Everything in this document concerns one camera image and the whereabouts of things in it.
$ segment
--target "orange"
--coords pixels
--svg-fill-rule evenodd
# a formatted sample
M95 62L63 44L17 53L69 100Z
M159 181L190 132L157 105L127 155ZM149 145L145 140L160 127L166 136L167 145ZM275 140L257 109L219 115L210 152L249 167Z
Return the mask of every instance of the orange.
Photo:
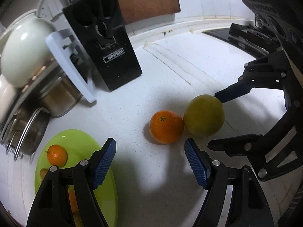
M149 132L159 143L176 142L182 136L184 123L182 118L170 110L155 113L149 122Z
M39 172L40 177L41 177L42 179L44 179L44 178L45 178L45 175L47 174L47 172L48 172L48 169L42 168L42 169L40 170L40 172Z
M63 167L67 162L66 150L57 144L49 147L46 157L52 166Z
M71 209L72 209L73 213L76 213L79 211L74 187L69 187L69 203L71 204Z

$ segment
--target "label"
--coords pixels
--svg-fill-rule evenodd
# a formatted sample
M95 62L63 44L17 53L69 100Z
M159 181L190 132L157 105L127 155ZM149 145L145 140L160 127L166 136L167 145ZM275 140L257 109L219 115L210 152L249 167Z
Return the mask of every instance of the label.
M115 59L115 58L121 56L122 54L125 54L125 51L124 51L123 48L120 48L120 49L118 49L117 51L115 51L115 52L113 52L113 53L111 53L111 54L109 54L109 55L103 57L103 60L104 60L105 63L108 63L108 62L110 62L111 60L113 60L113 59Z
M254 7L255 10L269 13L269 14L272 14L272 15L280 18L280 16L277 14L276 10L274 10L274 8L272 7L272 5L270 3L262 3L262 2L251 1L251 0L249 2Z

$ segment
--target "blue gripper pad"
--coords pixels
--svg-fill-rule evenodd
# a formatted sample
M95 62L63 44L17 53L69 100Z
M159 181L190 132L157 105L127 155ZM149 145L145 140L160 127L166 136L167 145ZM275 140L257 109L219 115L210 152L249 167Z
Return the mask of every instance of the blue gripper pad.
M105 176L116 154L116 147L116 141L112 138L109 138L103 145L101 151L105 151L94 172L94 179L92 182L93 190L104 182Z
M191 138L187 139L184 144L184 151L186 157L194 173L194 176L197 180L197 183L201 185L204 189L207 189L209 186L209 182L208 182L209 177L207 175L207 169L203 165L201 159L199 158L200 156L198 155L197 151L195 151L195 149L199 150L194 140Z

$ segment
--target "green plate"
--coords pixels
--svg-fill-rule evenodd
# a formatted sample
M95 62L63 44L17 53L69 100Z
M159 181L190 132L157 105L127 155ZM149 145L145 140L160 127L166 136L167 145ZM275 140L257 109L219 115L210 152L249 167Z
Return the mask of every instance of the green plate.
M68 160L63 168L74 167L83 159L89 159L91 155L100 150L100 145L87 133L81 130L66 130L55 135L44 147L38 159L35 172L35 192L37 193L41 177L39 172L42 168L50 168L46 158L46 151L53 145L58 144L65 148ZM115 227L118 217L118 198L116 184L111 168L109 169L104 182L94 190L99 207L109 227Z

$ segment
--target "pot handle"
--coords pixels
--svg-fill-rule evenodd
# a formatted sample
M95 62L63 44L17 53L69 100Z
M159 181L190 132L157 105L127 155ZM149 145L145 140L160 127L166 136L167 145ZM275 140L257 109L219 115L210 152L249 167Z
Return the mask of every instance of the pot handle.
M9 149L11 148L11 146L12 146L12 144L13 144L13 140L14 140L15 135L16 135L17 133L20 133L20 131L16 131L16 132L13 134L12 139L11 139L9 145L8 145L7 148L6 148L6 154L9 153Z
M12 122L12 124L7 128L7 131L4 133L4 136L3 136L3 141L4 141L3 144L7 145L7 143L9 142L9 135L13 132L14 126L17 123L17 121L18 121L18 119L15 118L14 121Z
M24 131L22 132L22 135L20 137L20 140L18 142L18 145L16 147L16 150L15 150L15 153L14 153L14 161L17 160L18 158L18 155L19 155L19 151L20 151L20 148L24 142L24 139L25 137L27 136L28 132L29 132L29 129L31 128L31 125L33 124L33 122L35 121L35 119L37 118L38 114L41 112L41 111L44 111L45 113L48 113L48 110L44 107L40 107L40 108L37 108L34 113L32 114L31 118L29 119L29 121L27 122L26 126L25 126L25 129Z

